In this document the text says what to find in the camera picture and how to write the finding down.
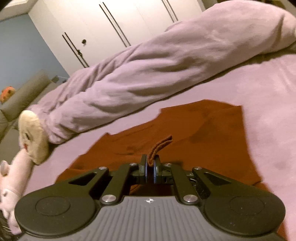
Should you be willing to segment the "rust orange knit cardigan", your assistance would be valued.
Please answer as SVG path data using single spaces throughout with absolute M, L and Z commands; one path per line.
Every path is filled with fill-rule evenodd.
M 186 170 L 202 166 L 264 188 L 248 153 L 241 107 L 212 100 L 163 108 L 148 123 L 114 135 L 106 133 L 58 181 L 99 166 L 115 170 L 142 154 L 159 155 L 162 162 L 174 162 Z

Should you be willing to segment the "beige face plush pillow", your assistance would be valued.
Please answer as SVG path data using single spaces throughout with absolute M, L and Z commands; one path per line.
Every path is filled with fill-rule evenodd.
M 38 116 L 30 110 L 22 111 L 18 118 L 18 132 L 21 148 L 36 165 L 41 165 L 48 157 L 49 142 Z

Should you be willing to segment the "pink plush toy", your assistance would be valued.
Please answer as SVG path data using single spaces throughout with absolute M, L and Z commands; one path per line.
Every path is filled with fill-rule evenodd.
M 15 206 L 25 192 L 33 167 L 25 149 L 16 154 L 11 164 L 1 161 L 1 211 L 14 235 L 21 233 L 15 218 Z

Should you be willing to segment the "lilac bed sheet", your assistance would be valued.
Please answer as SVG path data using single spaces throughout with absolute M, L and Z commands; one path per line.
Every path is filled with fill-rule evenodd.
M 295 240 L 295 54 L 262 55 L 180 94 L 59 145 L 37 166 L 26 192 L 54 183 L 105 133 L 115 134 L 153 120 L 162 108 L 203 99 L 240 105 L 249 152 L 264 183 L 286 207 L 285 231 Z

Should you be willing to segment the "grey upholstered headboard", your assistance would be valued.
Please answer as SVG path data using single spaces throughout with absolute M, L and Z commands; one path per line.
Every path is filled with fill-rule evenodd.
M 1 160 L 10 163 L 20 150 L 18 137 L 20 113 L 28 106 L 36 104 L 55 87 L 57 84 L 41 70 L 1 105 Z

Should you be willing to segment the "orange plush toy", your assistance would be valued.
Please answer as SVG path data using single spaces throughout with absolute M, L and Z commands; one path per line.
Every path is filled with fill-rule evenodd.
M 7 86 L 1 91 L 0 101 L 1 104 L 4 104 L 7 100 L 9 100 L 14 94 L 16 90 L 12 86 Z

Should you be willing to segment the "lilac rolled duvet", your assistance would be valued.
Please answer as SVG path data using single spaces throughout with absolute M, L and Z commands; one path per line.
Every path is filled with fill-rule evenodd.
M 224 1 L 192 20 L 76 71 L 30 107 L 62 144 L 207 80 L 254 56 L 295 42 L 295 17 L 258 1 Z

